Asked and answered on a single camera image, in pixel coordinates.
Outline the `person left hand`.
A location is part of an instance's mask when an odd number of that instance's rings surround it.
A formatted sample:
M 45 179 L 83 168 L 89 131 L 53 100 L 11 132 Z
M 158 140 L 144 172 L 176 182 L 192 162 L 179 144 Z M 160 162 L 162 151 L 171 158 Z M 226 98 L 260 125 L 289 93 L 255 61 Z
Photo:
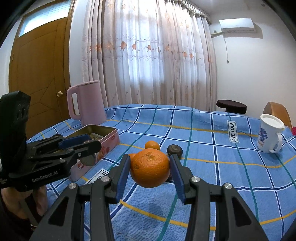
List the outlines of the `person left hand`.
M 46 186 L 40 187 L 37 191 L 18 192 L 15 188 L 4 188 L 1 190 L 1 196 L 7 209 L 21 219 L 28 218 L 28 214 L 23 207 L 25 199 L 33 196 L 36 203 L 36 210 L 40 216 L 43 216 L 48 209 L 48 197 Z

